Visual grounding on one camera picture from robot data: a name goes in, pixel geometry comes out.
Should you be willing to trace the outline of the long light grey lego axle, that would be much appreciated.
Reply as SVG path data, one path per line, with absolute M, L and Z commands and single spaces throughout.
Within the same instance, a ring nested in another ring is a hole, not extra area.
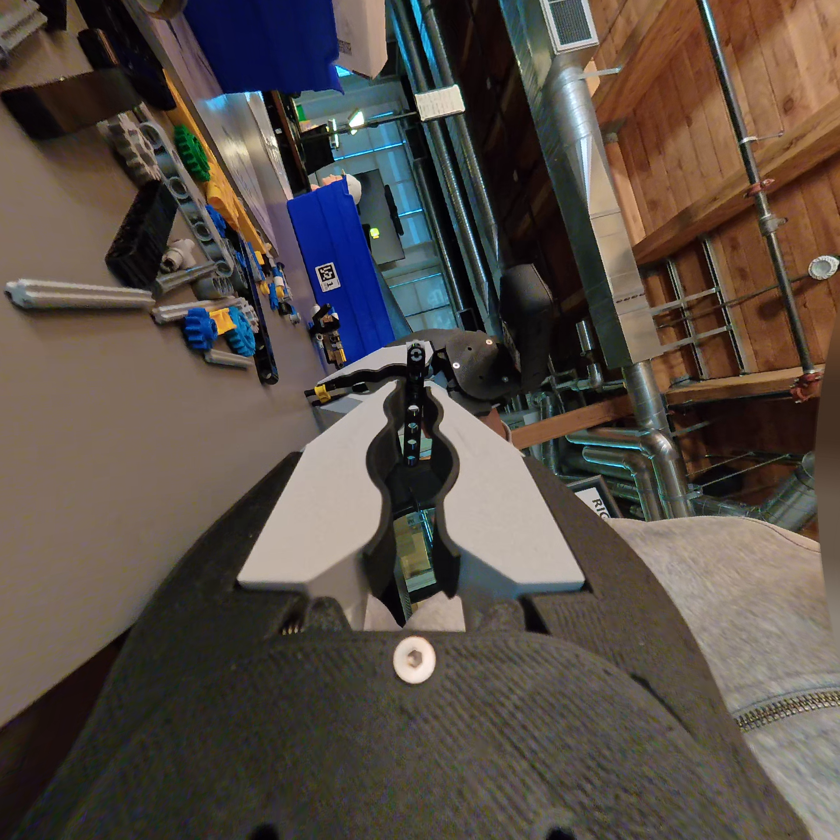
M 118 309 L 151 311 L 153 296 L 146 290 L 100 287 L 61 281 L 18 279 L 5 286 L 9 300 L 27 310 Z

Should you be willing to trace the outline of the metal pipe with red clamps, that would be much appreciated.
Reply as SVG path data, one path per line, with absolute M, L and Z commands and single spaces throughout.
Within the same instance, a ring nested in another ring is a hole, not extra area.
M 770 206 L 767 195 L 768 185 L 762 177 L 753 152 L 755 137 L 748 134 L 748 127 L 743 116 L 738 93 L 734 87 L 732 74 L 721 44 L 717 21 L 708 1 L 697 1 L 696 5 L 721 92 L 725 100 L 724 102 L 728 111 L 734 138 L 737 142 L 742 165 L 748 178 L 749 189 L 747 191 L 747 198 L 755 205 L 759 231 L 769 252 L 784 313 L 791 330 L 794 348 L 801 363 L 802 373 L 791 387 L 791 397 L 795 403 L 801 404 L 816 396 L 816 389 L 821 384 L 823 375 L 817 371 L 812 360 L 812 353 L 805 336 L 801 315 L 795 303 L 792 281 L 784 262 L 781 244 L 777 235 L 782 221 Z

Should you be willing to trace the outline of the short black lego beam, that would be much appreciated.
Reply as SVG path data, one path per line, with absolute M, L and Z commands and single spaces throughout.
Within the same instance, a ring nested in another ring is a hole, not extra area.
M 419 341 L 408 343 L 406 345 L 402 446 L 402 462 L 407 468 L 416 467 L 421 459 L 427 368 L 425 344 Z

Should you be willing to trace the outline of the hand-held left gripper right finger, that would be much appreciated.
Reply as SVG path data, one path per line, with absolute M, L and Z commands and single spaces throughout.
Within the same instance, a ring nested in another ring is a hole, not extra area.
M 585 574 L 526 459 L 443 387 L 426 388 L 430 468 L 440 482 L 433 567 L 467 629 L 499 602 L 580 592 Z

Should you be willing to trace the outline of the small black yellow lego assembly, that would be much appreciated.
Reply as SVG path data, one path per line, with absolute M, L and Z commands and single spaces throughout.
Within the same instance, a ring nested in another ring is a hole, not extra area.
M 336 370 L 341 370 L 347 363 L 347 356 L 340 337 L 340 318 L 332 305 L 317 303 L 313 306 L 308 332 L 327 362 Z

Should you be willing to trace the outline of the white paper sign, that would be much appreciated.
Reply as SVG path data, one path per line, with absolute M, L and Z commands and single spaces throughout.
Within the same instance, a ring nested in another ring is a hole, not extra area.
M 458 84 L 415 94 L 417 116 L 422 123 L 459 116 L 466 105 Z

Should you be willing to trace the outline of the white cardboard box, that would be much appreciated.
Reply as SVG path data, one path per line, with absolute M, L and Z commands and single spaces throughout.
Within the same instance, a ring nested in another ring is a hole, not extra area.
M 332 1 L 338 37 L 338 66 L 368 80 L 387 61 L 384 1 Z

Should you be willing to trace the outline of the long black lego beam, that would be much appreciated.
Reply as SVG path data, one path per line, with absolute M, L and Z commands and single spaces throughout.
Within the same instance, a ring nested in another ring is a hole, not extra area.
M 276 385 L 279 381 L 279 373 L 270 343 L 266 319 L 259 301 L 256 276 L 258 266 L 249 242 L 241 234 L 237 234 L 237 241 L 238 252 L 243 260 L 243 266 L 240 270 L 247 288 L 245 299 L 255 310 L 258 325 L 258 332 L 255 334 L 255 367 L 257 375 L 262 385 Z

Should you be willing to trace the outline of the flexible silver duct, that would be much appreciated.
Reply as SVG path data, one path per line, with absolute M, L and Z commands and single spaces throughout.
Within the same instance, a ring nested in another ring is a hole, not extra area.
M 799 532 L 817 517 L 815 467 L 815 452 L 811 451 L 759 505 L 745 505 L 699 492 L 689 496 L 689 504 L 697 516 L 750 518 Z

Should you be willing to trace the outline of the grey monitor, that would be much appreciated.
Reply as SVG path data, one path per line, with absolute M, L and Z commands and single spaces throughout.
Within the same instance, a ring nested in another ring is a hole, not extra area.
M 357 174 L 356 178 L 361 184 L 360 220 L 373 261 L 378 267 L 393 268 L 405 258 L 405 252 L 404 229 L 392 189 L 385 184 L 379 170 Z

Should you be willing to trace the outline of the long grey lego beam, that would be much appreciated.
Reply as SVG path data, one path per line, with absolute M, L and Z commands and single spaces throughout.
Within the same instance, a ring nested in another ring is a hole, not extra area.
M 207 213 L 202 194 L 169 137 L 155 121 L 141 122 L 139 129 L 152 148 L 164 185 L 174 197 L 198 248 L 216 265 L 222 278 L 230 282 L 242 280 L 235 259 Z

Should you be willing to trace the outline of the small yellow white lego pieces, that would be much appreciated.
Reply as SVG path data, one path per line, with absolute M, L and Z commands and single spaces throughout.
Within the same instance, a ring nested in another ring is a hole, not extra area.
M 301 317 L 293 303 L 283 265 L 262 252 L 257 257 L 261 276 L 257 281 L 259 293 L 268 299 L 269 308 L 279 317 L 293 325 L 300 324 Z

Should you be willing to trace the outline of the yellow lego plate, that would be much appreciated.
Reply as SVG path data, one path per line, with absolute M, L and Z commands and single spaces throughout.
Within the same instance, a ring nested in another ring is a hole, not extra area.
M 227 226 L 232 228 L 237 233 L 242 235 L 251 245 L 257 254 L 262 252 L 270 254 L 270 248 L 266 246 L 263 237 L 258 231 L 257 227 L 252 223 L 250 217 L 247 215 L 245 205 L 234 189 L 233 183 L 224 173 L 221 164 L 209 148 L 206 139 L 203 137 L 197 122 L 193 116 L 188 112 L 187 107 L 179 91 L 177 90 L 174 81 L 170 75 L 164 71 L 165 80 L 168 82 L 169 88 L 175 99 L 176 106 L 173 111 L 166 112 L 172 126 L 185 125 L 191 129 L 203 143 L 206 150 L 208 160 L 211 164 L 212 174 L 208 183 L 199 183 L 194 181 L 199 186 L 205 198 L 205 204 L 212 205 L 224 217 Z

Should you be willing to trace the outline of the metal ventilation duct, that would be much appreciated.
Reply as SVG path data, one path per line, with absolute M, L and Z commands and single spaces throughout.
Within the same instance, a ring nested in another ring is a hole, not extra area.
M 585 78 L 592 38 L 563 49 L 558 5 L 500 2 L 605 364 L 631 388 L 655 390 L 662 347 Z

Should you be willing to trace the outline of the large black lego tire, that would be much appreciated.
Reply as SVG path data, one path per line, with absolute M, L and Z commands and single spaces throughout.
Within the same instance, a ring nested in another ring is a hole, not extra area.
M 175 109 L 176 102 L 162 68 L 114 43 L 99 28 L 83 29 L 77 35 L 77 41 L 92 69 L 119 69 L 146 104 L 164 112 Z

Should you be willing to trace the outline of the white ridged lego piece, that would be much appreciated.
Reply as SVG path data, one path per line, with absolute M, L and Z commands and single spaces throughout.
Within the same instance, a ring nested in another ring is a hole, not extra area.
M 45 29 L 47 16 L 35 1 L 1 2 L 1 67 L 6 67 L 13 52 L 31 35 Z

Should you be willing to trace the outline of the grey conduit pipes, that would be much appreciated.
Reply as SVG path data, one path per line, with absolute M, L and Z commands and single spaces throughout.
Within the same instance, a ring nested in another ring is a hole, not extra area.
M 442 97 L 450 88 L 459 92 L 437 18 L 428 24 L 417 21 L 416 13 L 434 12 L 431 2 L 393 1 L 388 7 L 415 105 Z M 464 112 L 418 117 L 428 152 L 415 164 L 415 179 L 429 206 L 459 317 L 470 310 L 486 332 L 500 336 L 497 224 Z

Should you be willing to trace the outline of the blue plastic bin with tag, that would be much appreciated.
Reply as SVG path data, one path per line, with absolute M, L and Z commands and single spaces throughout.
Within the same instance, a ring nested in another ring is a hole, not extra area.
M 374 262 L 360 199 L 359 180 L 336 175 L 287 204 L 315 301 L 338 315 L 348 362 L 412 331 Z

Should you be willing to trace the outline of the grey lego gears cluster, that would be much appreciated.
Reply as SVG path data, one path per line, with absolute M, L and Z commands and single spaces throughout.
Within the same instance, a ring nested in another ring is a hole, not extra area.
M 133 184 L 141 187 L 146 183 L 164 180 L 151 143 L 128 113 L 98 122 L 97 129 Z

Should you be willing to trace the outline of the dark grey lego axle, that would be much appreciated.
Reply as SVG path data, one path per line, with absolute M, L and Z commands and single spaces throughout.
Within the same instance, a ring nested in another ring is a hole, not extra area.
M 186 285 L 191 285 L 199 280 L 213 279 L 216 276 L 217 265 L 212 261 L 188 269 L 161 274 L 155 278 L 152 284 L 152 295 L 155 299 L 160 299 Z

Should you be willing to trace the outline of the glossy white board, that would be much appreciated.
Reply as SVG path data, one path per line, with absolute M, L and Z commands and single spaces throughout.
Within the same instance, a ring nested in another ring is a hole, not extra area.
M 275 255 L 291 231 L 291 184 L 264 99 L 257 91 L 195 101 L 214 150 Z

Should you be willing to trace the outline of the white vent grille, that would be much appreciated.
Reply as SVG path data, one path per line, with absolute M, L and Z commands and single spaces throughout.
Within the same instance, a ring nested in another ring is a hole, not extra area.
M 541 1 L 543 18 L 555 55 L 594 51 L 599 46 L 588 1 Z

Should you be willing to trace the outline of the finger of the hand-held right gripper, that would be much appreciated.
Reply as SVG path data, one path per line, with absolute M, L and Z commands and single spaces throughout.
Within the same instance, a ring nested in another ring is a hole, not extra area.
M 339 438 L 375 438 L 386 426 L 383 405 L 390 396 L 391 392 L 352 393 L 330 403 L 310 406 L 316 436 L 328 434 L 338 425 Z
M 435 355 L 434 346 L 428 341 L 422 341 L 426 346 L 428 368 Z M 393 346 L 376 350 L 361 360 L 344 366 L 341 370 L 330 374 L 315 384 L 326 384 L 331 396 L 345 393 L 364 393 L 371 385 L 378 385 L 395 378 L 406 377 L 406 345 L 397 343 Z

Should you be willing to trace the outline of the grey zip hoodie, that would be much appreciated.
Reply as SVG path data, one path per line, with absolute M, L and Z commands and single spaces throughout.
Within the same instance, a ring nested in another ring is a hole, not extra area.
M 678 606 L 811 837 L 839 838 L 839 665 L 819 543 L 750 518 L 612 526 Z

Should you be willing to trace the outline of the black brown block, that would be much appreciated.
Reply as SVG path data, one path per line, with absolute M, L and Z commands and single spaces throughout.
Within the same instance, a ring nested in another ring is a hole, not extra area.
M 37 141 L 55 140 L 94 127 L 143 103 L 118 67 L 6 89 L 1 99 L 20 128 Z

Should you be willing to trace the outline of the green lego gear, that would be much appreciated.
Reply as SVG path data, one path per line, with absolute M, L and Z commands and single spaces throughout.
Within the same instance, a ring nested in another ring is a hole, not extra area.
M 212 169 L 207 152 L 198 136 L 185 125 L 174 126 L 176 151 L 192 179 L 199 183 L 208 183 Z

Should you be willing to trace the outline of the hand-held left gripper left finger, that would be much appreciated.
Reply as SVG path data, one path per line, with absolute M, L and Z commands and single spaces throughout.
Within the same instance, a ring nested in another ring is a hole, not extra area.
M 352 629 L 397 629 L 382 596 L 396 568 L 386 480 L 400 459 L 404 405 L 403 384 L 386 384 L 303 449 L 238 573 L 241 587 L 329 597 Z

